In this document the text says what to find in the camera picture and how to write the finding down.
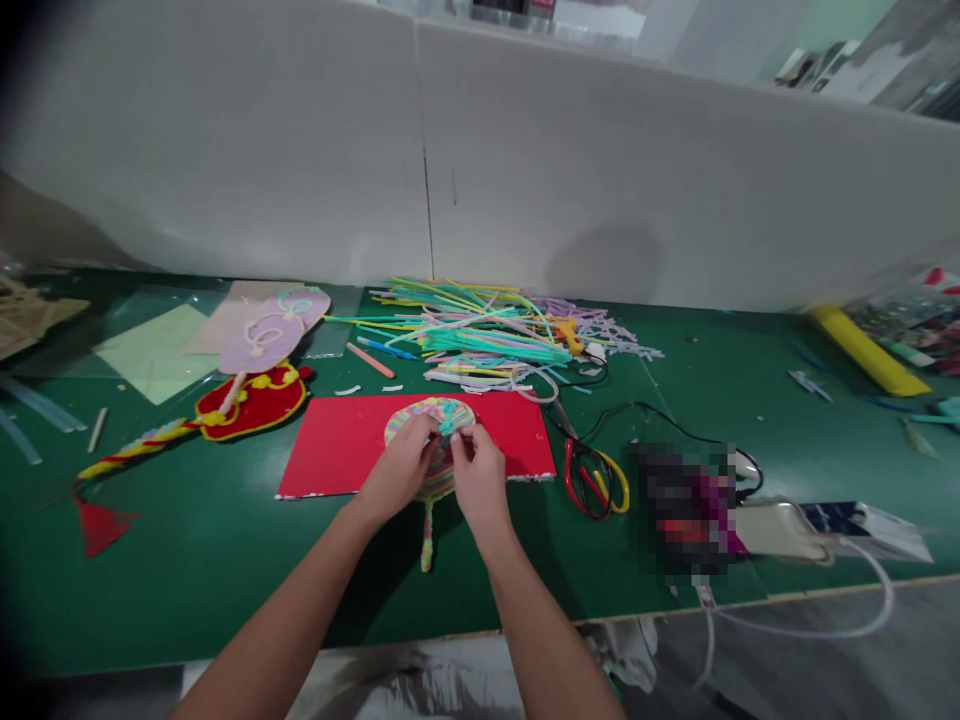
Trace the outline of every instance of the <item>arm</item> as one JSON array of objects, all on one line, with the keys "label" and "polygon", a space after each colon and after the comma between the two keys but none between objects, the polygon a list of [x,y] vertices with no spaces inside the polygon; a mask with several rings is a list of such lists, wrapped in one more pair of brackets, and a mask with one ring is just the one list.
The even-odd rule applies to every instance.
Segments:
[{"label": "arm", "polygon": [[426,415],[400,428],[357,496],[207,668],[173,720],[286,716],[367,543],[420,489],[434,450],[424,444],[436,431]]},{"label": "arm", "polygon": [[624,718],[623,708],[580,634],[544,586],[513,530],[503,453],[481,425],[451,438],[457,502],[490,573],[503,634],[528,717]]}]

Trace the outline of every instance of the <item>orange stick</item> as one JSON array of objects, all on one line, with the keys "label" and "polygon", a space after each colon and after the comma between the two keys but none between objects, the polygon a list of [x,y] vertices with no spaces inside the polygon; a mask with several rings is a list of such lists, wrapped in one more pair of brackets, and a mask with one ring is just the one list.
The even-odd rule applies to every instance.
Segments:
[{"label": "orange stick", "polygon": [[349,350],[349,351],[352,352],[354,355],[356,355],[358,358],[360,358],[361,360],[363,360],[365,363],[367,363],[367,365],[369,365],[370,367],[372,367],[374,370],[376,370],[376,371],[378,371],[378,372],[381,372],[381,373],[383,373],[384,375],[386,375],[388,378],[391,378],[391,379],[392,379],[392,378],[395,378],[395,377],[397,376],[397,374],[396,374],[393,370],[391,370],[390,368],[388,368],[386,365],[384,365],[384,364],[383,364],[382,362],[380,362],[379,360],[374,360],[372,357],[370,357],[369,355],[367,355],[363,350],[361,350],[360,348],[358,348],[358,347],[357,347],[356,345],[354,345],[353,343],[347,343],[347,350]]}]

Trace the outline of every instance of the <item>red scissors handle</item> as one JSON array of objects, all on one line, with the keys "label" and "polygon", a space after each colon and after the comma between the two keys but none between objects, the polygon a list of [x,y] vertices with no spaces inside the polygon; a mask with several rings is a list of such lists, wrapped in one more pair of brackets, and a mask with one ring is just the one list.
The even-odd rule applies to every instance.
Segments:
[{"label": "red scissors handle", "polygon": [[[573,463],[574,463],[574,453],[573,453],[573,439],[567,438],[566,443],[564,444],[564,470],[563,470],[563,482],[567,487],[567,495],[570,496],[570,499],[573,501],[573,504],[576,506],[582,514],[586,515],[589,518],[593,518],[594,515],[584,507],[583,503],[580,502],[580,498],[577,497],[577,491],[573,487]],[[600,488],[597,487],[597,484],[593,481],[593,478],[590,477],[590,473],[587,472],[586,468],[580,465],[577,470],[580,472],[580,477],[584,480],[586,485],[593,491],[594,495],[599,498],[601,505],[607,502],[607,498],[603,496],[603,493],[600,492]]]}]

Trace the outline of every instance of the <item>forearm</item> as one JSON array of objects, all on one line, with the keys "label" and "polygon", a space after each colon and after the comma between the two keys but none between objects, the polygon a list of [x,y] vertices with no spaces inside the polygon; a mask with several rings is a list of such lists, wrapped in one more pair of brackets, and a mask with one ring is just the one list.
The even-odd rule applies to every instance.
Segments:
[{"label": "forearm", "polygon": [[513,527],[478,538],[527,717],[622,718],[610,682],[540,580]]},{"label": "forearm", "polygon": [[348,503],[217,656],[174,720],[283,718],[316,658],[360,555],[379,529]]}]

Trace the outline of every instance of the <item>pile of straws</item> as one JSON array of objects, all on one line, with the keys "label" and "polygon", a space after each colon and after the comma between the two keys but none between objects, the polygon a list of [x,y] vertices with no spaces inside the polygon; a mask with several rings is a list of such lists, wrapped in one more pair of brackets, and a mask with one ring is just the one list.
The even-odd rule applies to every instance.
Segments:
[{"label": "pile of straws", "polygon": [[650,362],[654,358],[663,357],[662,352],[656,348],[644,347],[639,343],[636,335],[617,325],[613,318],[607,316],[608,310],[582,308],[569,300],[560,298],[535,298],[534,302],[548,315],[576,320],[577,334],[585,340],[601,343],[609,355],[618,352],[630,353]]},{"label": "pile of straws", "polygon": [[372,290],[374,299],[386,306],[418,308],[418,313],[328,320],[353,323],[363,332],[388,337],[383,343],[387,347],[417,346],[431,365],[424,377],[455,383],[466,392],[524,393],[531,388],[519,383],[530,373],[544,377],[554,389],[550,376],[569,384],[556,368],[565,367],[573,358],[555,334],[559,321],[571,317],[577,320],[578,332],[582,328],[587,338],[611,350],[636,352],[648,359],[662,357],[614,325],[606,310],[585,310],[553,298],[535,302],[519,288],[400,277],[393,282],[388,290]]}]

